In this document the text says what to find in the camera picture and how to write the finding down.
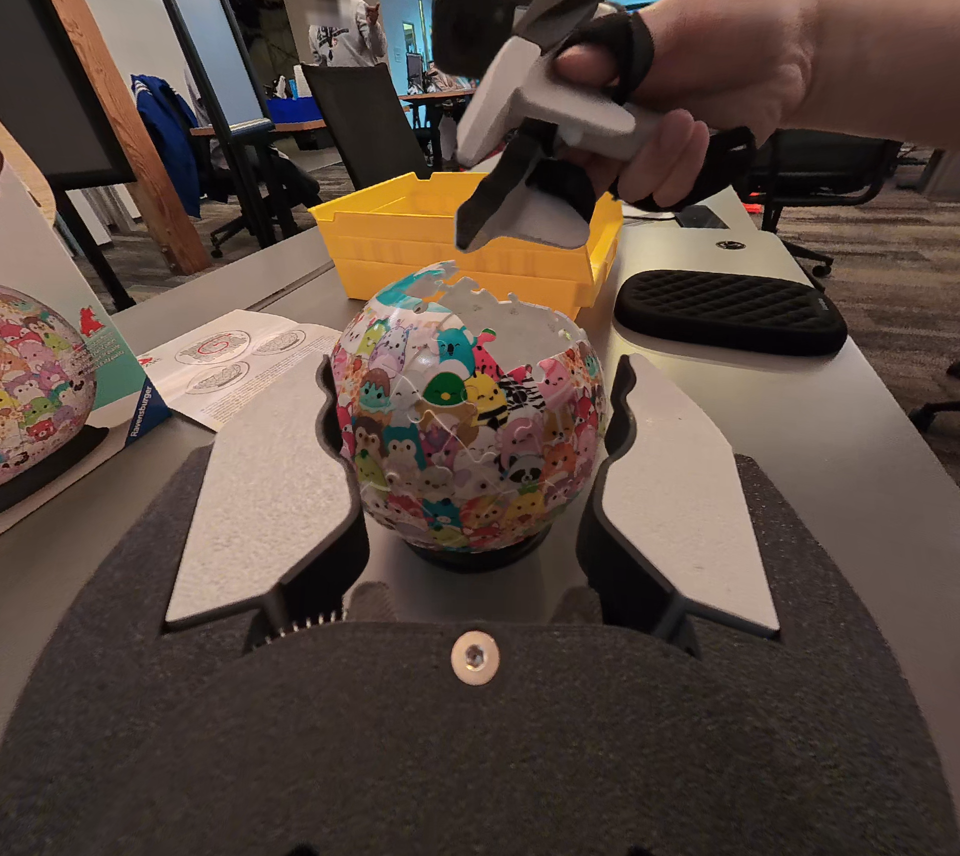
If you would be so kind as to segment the whiteboard on black stand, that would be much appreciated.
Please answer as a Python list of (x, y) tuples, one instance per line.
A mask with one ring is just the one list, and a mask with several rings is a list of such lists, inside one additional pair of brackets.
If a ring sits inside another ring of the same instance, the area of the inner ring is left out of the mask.
[(244, 216), (262, 249), (300, 230), (268, 153), (274, 123), (229, 0), (163, 0), (214, 135), (232, 170)]

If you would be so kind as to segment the black textured wrist rest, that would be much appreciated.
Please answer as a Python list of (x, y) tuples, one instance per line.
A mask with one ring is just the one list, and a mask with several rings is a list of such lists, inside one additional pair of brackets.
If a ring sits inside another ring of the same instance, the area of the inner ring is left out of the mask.
[(843, 317), (819, 290), (756, 275), (634, 274), (621, 286), (613, 314), (642, 335), (798, 357), (834, 354), (848, 336)]

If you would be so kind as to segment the white instruction leaflet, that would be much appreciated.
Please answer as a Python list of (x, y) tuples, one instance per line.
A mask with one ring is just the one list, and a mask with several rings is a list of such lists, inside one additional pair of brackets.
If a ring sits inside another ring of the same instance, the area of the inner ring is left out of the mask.
[(286, 370), (329, 353), (339, 336), (319, 324), (234, 310), (138, 360), (171, 410), (216, 432)]

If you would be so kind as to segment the blue jacket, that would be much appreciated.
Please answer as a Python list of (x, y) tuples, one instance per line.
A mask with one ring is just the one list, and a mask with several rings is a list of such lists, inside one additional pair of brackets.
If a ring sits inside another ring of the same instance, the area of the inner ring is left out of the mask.
[(136, 108), (164, 165), (184, 211), (201, 217), (201, 182), (190, 130), (197, 118), (186, 101), (164, 79), (130, 77)]

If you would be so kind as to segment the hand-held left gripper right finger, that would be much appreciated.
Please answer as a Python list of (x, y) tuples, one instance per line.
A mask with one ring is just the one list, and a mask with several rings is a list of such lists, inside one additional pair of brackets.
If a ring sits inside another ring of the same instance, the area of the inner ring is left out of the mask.
[(610, 392), (606, 460), (576, 553), (606, 620), (676, 640), (690, 615), (780, 630), (734, 452), (706, 413), (639, 354)]

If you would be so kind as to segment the wooden post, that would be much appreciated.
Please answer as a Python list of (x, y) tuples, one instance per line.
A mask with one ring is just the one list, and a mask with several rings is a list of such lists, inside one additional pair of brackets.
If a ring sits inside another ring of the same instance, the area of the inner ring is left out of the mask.
[(211, 268), (210, 256), (138, 115), (129, 80), (117, 65), (90, 1), (53, 1), (133, 169), (133, 182), (126, 188), (150, 238), (175, 274)]

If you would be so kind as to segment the black mesh office chair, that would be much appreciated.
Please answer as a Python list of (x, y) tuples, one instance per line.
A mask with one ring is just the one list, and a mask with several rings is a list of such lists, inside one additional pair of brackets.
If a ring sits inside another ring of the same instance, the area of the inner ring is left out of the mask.
[(786, 207), (872, 200), (893, 172), (901, 146), (820, 130), (776, 130), (733, 187), (742, 202), (757, 198), (763, 203), (760, 227), (777, 233)]

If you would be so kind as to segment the puzzle ball cardboard box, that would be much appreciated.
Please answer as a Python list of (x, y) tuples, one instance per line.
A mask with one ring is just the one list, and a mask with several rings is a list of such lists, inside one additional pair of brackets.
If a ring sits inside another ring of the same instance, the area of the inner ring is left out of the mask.
[(169, 416), (12, 165), (1, 175), (1, 530)]

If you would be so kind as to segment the black ball stand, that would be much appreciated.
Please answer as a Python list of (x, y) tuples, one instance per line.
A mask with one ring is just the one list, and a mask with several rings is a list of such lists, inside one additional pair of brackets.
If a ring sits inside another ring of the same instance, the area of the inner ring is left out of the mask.
[(551, 526), (547, 526), (533, 536), (496, 550), (476, 552), (468, 549), (431, 550), (409, 542), (405, 545), (422, 560), (442, 569), (458, 573), (481, 573), (512, 565), (528, 556), (545, 542), (551, 529)]

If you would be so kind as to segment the yellow plastic bin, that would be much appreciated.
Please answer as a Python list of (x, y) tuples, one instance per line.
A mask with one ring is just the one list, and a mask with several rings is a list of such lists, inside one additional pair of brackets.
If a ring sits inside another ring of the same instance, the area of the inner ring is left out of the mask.
[(408, 274), (454, 260), (461, 274), (500, 299), (516, 294), (572, 319), (593, 306), (616, 259), (620, 202), (601, 198), (588, 242), (579, 250), (498, 239), (463, 254), (454, 246), (454, 213), (483, 176), (447, 172), (419, 179), (408, 173), (314, 207), (346, 295), (368, 300)]

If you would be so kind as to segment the person's right forearm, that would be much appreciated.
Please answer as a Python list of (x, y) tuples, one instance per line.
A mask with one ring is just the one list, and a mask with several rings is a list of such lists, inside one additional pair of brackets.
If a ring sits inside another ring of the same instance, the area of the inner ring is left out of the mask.
[(815, 0), (794, 122), (959, 148), (959, 0)]

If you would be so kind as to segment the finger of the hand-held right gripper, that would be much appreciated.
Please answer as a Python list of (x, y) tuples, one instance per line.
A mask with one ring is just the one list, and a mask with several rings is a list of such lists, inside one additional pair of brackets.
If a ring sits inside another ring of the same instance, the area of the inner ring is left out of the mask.
[(510, 192), (524, 183), (532, 167), (551, 154), (556, 133), (557, 124), (552, 122), (524, 121), (519, 125), (493, 169), (457, 209), (454, 241), (458, 250), (469, 252), (485, 245), (480, 240), (482, 230)]
[(561, 250), (582, 248), (590, 236), (593, 210), (583, 217), (565, 200), (518, 185), (478, 232), (478, 247), (510, 238)]

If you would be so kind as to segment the person's right hand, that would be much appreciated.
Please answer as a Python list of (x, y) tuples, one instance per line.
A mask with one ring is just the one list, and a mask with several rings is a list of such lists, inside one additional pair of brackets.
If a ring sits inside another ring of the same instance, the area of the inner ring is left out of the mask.
[(814, 67), (816, 0), (659, 0), (642, 11), (654, 62), (632, 101), (662, 113), (630, 160), (584, 151), (597, 195), (672, 207), (693, 188), (711, 130), (746, 126), (762, 142), (798, 122)]

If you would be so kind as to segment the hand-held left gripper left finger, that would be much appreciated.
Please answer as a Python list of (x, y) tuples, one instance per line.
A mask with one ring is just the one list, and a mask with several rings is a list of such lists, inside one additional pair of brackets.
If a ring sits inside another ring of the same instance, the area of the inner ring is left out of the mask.
[(369, 542), (340, 448), (330, 361), (312, 352), (218, 433), (168, 629), (260, 610), (282, 631), (341, 606), (368, 562)]

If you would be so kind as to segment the colourful puzzle ball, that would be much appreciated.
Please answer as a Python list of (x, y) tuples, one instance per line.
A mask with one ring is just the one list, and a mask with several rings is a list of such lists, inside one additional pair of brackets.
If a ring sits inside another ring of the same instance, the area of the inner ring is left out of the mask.
[(552, 526), (586, 487), (608, 398), (579, 325), (457, 270), (391, 283), (341, 334), (342, 454), (366, 512), (404, 542), (496, 550)]

